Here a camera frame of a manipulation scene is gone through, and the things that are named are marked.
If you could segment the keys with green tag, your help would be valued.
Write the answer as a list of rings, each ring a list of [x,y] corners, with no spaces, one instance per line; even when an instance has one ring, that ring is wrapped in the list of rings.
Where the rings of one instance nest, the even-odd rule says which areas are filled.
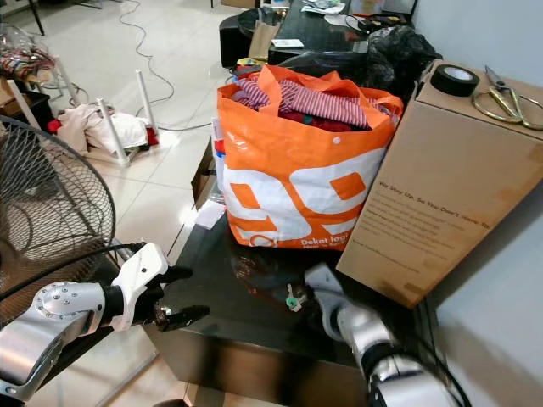
[[[294,284],[287,284],[286,286],[287,294],[284,299],[284,303],[287,306],[287,309],[291,313],[299,313],[305,306],[307,301],[307,294],[305,288],[296,287]]]

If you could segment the black glossy table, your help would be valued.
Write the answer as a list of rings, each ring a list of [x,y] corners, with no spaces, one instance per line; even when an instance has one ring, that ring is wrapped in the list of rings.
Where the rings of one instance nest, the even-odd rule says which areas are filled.
[[[349,346],[329,337],[304,275],[327,263],[356,305],[381,315],[404,346],[430,354],[414,332],[412,312],[336,271],[334,249],[245,247],[225,218],[194,226],[178,257],[189,279],[167,284],[163,305],[205,305],[210,314],[174,331],[148,326],[148,337],[182,382],[290,407],[369,407],[367,387]],[[299,313],[286,306],[286,286],[305,288]]]

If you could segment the white paper sheet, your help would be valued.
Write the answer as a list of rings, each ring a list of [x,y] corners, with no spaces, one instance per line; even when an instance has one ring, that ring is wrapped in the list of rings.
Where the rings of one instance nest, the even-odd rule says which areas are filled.
[[[203,229],[214,229],[226,213],[226,206],[221,202],[209,200],[203,203],[194,218],[194,224]]]

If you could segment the small open cardboard box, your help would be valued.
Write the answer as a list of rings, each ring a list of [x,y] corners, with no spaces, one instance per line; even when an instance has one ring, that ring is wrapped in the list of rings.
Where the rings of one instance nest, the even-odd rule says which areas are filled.
[[[204,144],[200,163],[191,181],[193,186],[193,204],[195,209],[201,209],[209,195],[215,189],[215,153],[213,141]]]

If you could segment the orange and white shopping bag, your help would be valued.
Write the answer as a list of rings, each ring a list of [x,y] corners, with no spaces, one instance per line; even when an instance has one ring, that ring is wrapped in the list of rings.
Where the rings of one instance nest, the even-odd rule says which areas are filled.
[[[336,73],[306,76],[264,66],[256,79],[269,98],[259,111],[234,102],[236,81],[217,90],[221,192],[234,240],[245,247],[343,249],[348,244],[399,119],[402,98]],[[279,81],[356,97],[370,131],[331,132],[278,116]]]

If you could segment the white upturned rack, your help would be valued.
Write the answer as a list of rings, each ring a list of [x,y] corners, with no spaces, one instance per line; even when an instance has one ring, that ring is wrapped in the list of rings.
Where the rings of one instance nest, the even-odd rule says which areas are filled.
[[[156,133],[158,132],[158,123],[156,123],[156,120],[153,116],[153,110],[151,106],[151,100],[148,96],[148,89],[146,86],[146,81],[144,80],[144,74],[143,70],[136,69],[135,70],[136,75],[136,84],[138,86],[138,90],[141,97],[141,103],[143,104],[143,111],[144,117],[146,117],[146,120],[148,121],[148,127],[150,127],[151,131]],[[88,152],[86,154],[87,158],[94,158],[96,160],[113,160],[113,162],[116,162],[117,165],[119,165],[121,168],[127,168],[129,165],[131,165],[132,158],[136,158],[137,155],[139,155],[139,151],[132,151],[128,152],[126,150],[126,147],[124,146],[123,141],[121,141],[119,132],[116,130],[114,121],[112,119],[112,113],[111,109],[109,109],[108,104],[106,104],[104,97],[98,97],[96,98],[97,106],[98,106],[98,112],[101,114],[102,119],[104,119],[104,123],[106,124],[106,128],[108,128],[109,131],[109,140],[111,140],[114,151],[111,152],[111,154],[105,154],[101,152]]]

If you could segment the beige cloth pile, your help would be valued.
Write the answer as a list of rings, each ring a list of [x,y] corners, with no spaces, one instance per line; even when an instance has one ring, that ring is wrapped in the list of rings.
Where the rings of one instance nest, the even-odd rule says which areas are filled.
[[[116,154],[119,146],[126,150],[148,146],[148,122],[145,119],[111,109],[111,120],[120,143],[113,140],[111,128],[96,104],[79,104],[66,109],[58,117],[57,137],[69,143],[78,153],[88,152],[89,148],[94,147]]]

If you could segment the red striped cloth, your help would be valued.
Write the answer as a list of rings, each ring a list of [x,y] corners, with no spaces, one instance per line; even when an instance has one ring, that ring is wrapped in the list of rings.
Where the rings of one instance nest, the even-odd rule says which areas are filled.
[[[280,119],[293,120],[295,123],[311,125],[323,131],[370,131],[356,97],[334,96],[334,94],[314,92],[296,81],[278,82],[282,89],[278,116]],[[259,111],[268,104],[267,93],[261,90],[256,79],[239,79],[239,90],[230,98],[253,111]]]

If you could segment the brown paper bag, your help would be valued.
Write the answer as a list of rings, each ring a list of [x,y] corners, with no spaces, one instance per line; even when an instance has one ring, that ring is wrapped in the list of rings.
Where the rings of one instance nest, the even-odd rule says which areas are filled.
[[[280,25],[286,19],[287,8],[258,8],[256,10],[255,29],[249,42],[250,59],[267,62],[272,39],[280,30]]]

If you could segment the clear plastic bag of goods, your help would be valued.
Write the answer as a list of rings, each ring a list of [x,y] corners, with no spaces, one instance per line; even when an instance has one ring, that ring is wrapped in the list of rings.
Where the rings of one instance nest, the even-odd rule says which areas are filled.
[[[55,59],[37,37],[8,23],[0,25],[0,57],[3,74],[30,84],[49,84]]]

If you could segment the tall brown cardboard box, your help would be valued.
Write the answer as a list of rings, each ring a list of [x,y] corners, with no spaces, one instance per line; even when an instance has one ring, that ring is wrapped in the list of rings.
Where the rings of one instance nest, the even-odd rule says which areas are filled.
[[[483,70],[457,67],[469,96],[442,92],[449,68],[423,71],[336,267],[408,309],[543,182],[543,86],[506,81],[523,127],[490,116],[499,104]]]

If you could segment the dark cluttered desk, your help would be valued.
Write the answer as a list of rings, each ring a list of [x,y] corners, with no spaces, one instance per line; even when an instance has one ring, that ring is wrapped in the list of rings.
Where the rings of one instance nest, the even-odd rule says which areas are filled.
[[[322,13],[304,11],[306,0],[263,0],[259,21],[277,27],[276,40],[298,40],[299,46],[269,47],[269,62],[279,64],[309,52],[365,52],[367,32],[358,28],[361,16],[353,15],[355,0],[338,0],[342,10],[329,22]]]

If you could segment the black plastic garbage bag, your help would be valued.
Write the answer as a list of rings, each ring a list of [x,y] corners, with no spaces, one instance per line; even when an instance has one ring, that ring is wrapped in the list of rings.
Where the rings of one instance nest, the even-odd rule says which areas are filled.
[[[442,54],[414,28],[397,25],[373,32],[364,52],[305,52],[280,67],[307,76],[337,73],[358,86],[384,89],[411,85]]]

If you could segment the black tape roll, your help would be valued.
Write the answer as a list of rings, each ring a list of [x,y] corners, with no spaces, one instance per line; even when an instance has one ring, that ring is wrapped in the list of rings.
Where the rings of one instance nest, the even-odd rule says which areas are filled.
[[[438,92],[454,97],[470,97],[476,92],[480,78],[473,71],[454,64],[440,64],[434,67],[430,77],[430,84]]]

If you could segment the gold-handled scissors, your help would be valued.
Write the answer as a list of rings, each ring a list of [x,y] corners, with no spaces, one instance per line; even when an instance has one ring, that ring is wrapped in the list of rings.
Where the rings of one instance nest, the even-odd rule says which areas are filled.
[[[491,67],[484,67],[489,88],[485,92],[473,94],[472,105],[478,112],[499,120],[501,123],[522,125],[531,131],[543,131],[543,121],[535,123],[530,120],[526,106],[534,105],[543,112],[543,103],[534,98],[519,94],[501,75]]]

